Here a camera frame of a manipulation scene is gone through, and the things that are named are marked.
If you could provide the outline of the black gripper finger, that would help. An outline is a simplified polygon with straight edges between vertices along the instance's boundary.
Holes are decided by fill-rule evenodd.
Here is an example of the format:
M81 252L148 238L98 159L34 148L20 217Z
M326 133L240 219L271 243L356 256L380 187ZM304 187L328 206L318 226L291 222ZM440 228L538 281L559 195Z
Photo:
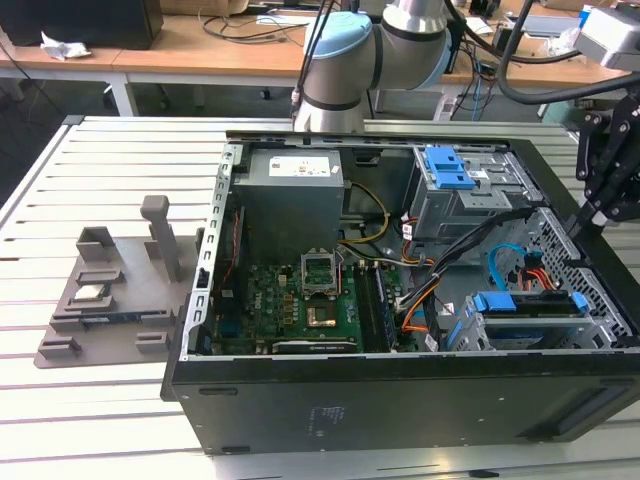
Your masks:
M617 139L617 113L610 117L589 115L585 118L576 162L576 179L584 183L584 189L580 210L569 221L569 236L572 238L585 229L602 229L614 222L597 212L594 201L605 178L618 168ZM622 166L633 169L633 155Z
M599 189L594 205L607 220L625 222L639 218L639 167L621 164L608 175Z

